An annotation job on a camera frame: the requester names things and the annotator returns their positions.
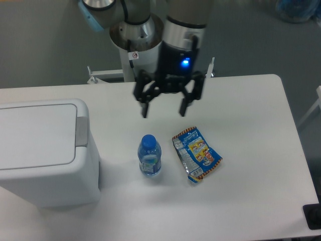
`blue bottle cap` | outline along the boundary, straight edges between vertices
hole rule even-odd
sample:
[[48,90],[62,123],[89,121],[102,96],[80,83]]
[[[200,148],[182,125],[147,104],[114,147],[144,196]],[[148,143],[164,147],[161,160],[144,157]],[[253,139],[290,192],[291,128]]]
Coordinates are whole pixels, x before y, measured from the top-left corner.
[[141,145],[144,149],[153,149],[156,147],[156,139],[153,135],[146,135],[141,139]]

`blue led light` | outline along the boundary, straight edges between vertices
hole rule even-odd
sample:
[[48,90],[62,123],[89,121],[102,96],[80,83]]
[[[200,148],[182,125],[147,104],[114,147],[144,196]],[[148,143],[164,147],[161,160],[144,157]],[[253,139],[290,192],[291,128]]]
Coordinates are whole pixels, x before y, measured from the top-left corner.
[[181,62],[181,66],[183,68],[187,68],[187,67],[189,67],[189,65],[190,65],[190,59],[189,58],[186,58]]

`blue object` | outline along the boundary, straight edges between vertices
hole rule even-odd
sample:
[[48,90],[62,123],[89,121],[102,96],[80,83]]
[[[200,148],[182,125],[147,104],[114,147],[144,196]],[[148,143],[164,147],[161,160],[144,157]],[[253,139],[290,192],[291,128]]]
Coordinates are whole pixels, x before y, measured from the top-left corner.
[[94,17],[91,15],[91,13],[88,11],[88,9],[83,4],[82,0],[78,1],[78,7],[82,13],[82,15],[85,17],[85,20],[87,24],[90,26],[90,28],[95,32],[103,31],[104,28],[94,19]]
[[291,23],[307,21],[315,12],[320,0],[278,0],[276,11]]
[[181,62],[181,66],[182,66],[183,68],[188,68],[189,65],[190,65],[190,58],[186,58],[186,59],[184,59],[184,60]]
[[172,141],[188,179],[193,183],[201,182],[222,160],[196,127],[182,131],[174,136]]
[[314,16],[321,20],[321,3],[319,4],[318,8],[316,9],[315,13],[314,13]]
[[161,170],[162,150],[153,135],[141,139],[138,147],[139,168],[143,174],[153,176]]

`chip bag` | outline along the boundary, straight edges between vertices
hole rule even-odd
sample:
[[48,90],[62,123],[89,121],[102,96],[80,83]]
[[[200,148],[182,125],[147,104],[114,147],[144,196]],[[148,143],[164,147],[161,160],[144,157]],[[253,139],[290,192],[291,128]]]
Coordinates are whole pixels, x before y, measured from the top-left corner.
[[202,181],[222,160],[222,157],[209,147],[196,127],[182,131],[174,136],[172,141],[188,179],[193,183]]

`water bottle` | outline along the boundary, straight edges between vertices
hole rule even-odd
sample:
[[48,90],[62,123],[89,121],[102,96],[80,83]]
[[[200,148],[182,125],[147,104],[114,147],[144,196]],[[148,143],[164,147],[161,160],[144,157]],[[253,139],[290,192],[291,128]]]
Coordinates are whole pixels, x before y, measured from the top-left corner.
[[143,174],[153,176],[161,170],[162,150],[153,135],[146,135],[141,139],[137,153]]

